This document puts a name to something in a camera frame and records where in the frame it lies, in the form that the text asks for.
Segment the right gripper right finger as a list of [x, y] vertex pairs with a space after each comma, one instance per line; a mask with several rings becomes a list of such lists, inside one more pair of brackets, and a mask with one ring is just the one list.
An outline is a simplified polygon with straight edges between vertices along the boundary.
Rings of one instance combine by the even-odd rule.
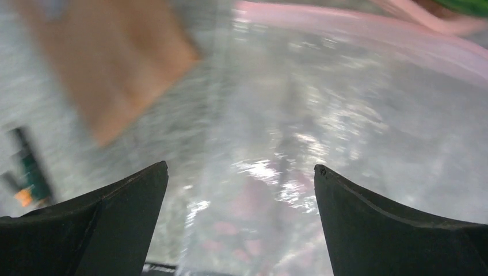
[[335, 275], [487, 274], [487, 225], [402, 205], [322, 164], [314, 173]]

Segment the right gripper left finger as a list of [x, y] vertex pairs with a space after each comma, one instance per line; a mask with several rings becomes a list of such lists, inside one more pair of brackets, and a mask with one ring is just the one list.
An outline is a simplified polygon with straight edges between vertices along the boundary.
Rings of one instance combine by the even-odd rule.
[[154, 163], [73, 199], [1, 218], [2, 275], [141, 275], [168, 184]]

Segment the long green chili pepper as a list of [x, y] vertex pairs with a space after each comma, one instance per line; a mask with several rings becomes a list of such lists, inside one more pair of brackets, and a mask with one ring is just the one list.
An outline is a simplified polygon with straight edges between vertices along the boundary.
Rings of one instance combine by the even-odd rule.
[[453, 12], [487, 18], [487, 0], [436, 0], [436, 2]]

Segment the clear zip top bag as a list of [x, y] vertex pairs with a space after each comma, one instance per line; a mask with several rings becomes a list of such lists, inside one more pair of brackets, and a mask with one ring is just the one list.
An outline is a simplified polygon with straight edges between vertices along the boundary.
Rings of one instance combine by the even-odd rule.
[[487, 50], [235, 21], [179, 275], [332, 275], [323, 164], [401, 204], [487, 222]]

